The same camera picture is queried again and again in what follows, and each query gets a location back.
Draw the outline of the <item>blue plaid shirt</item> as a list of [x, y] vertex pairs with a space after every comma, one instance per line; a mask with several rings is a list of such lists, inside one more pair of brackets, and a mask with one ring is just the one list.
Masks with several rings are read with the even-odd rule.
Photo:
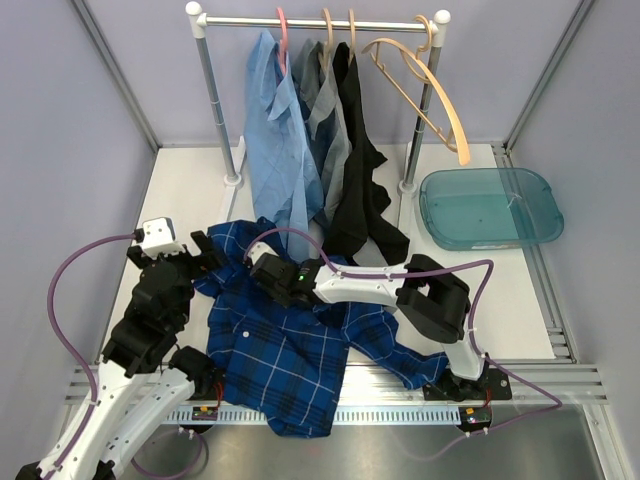
[[196, 281], [213, 298], [206, 354], [225, 372], [223, 398], [264, 413], [284, 437], [330, 434], [348, 353], [356, 349], [398, 377], [409, 390], [436, 382], [444, 353], [424, 356], [396, 339], [398, 323], [383, 306], [338, 303], [284, 308], [250, 277], [245, 250], [273, 223], [238, 220], [207, 235], [228, 263]]

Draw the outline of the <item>beige hanger of plaid shirt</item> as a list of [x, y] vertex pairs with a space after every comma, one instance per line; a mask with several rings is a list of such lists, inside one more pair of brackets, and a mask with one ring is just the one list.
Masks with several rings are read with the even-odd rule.
[[[426, 42], [414, 50], [401, 42], [388, 37], [379, 37], [369, 42], [362, 50], [368, 54], [377, 69], [390, 82], [394, 89], [416, 113], [416, 126], [411, 140], [408, 162], [411, 163], [419, 155], [420, 145], [426, 130], [450, 152], [456, 155], [459, 166], [467, 166], [471, 161], [470, 147], [459, 115], [444, 87], [436, 77], [442, 48], [445, 43], [451, 13], [438, 10], [432, 19], [424, 15], [416, 15], [414, 20], [426, 35]], [[382, 49], [389, 47], [397, 52], [404, 65], [422, 85], [421, 98], [416, 102], [402, 85], [392, 76], [383, 62]], [[429, 116], [431, 101], [437, 100], [444, 110], [448, 127], [438, 126]]]

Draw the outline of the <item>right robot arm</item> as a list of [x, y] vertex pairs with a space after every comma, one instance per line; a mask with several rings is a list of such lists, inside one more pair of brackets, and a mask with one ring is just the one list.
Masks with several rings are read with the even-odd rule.
[[[325, 258], [296, 264], [263, 242], [250, 249], [247, 263], [256, 283], [284, 307], [344, 307], [341, 330], [348, 343], [406, 387], [444, 382], [454, 399], [487, 387], [487, 362], [472, 332], [478, 298], [456, 268], [420, 254], [387, 267], [337, 265]], [[427, 357], [399, 344], [394, 312], [440, 344], [441, 353]]]

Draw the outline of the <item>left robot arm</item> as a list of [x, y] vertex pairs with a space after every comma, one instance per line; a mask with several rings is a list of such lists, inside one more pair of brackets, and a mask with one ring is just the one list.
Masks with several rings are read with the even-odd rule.
[[111, 331], [97, 369], [82, 366], [89, 392], [71, 424], [20, 479], [116, 479], [180, 404], [222, 394], [221, 374], [203, 352], [177, 347], [189, 321], [195, 280], [225, 263], [202, 231], [197, 255], [175, 239], [167, 219], [128, 235], [128, 259], [140, 270], [123, 318]]

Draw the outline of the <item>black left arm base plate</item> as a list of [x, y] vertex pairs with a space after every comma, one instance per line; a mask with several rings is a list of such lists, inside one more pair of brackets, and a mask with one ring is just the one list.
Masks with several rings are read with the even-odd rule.
[[225, 391], [226, 372], [222, 369], [206, 371], [194, 381], [195, 390], [191, 401], [222, 401]]

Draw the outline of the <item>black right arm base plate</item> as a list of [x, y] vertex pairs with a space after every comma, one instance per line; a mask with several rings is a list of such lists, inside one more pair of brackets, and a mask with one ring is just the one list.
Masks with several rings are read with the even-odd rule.
[[513, 398], [508, 376], [494, 367], [487, 367], [477, 380], [463, 379], [446, 369], [435, 383], [427, 383], [422, 389], [424, 399], [428, 401], [503, 401]]

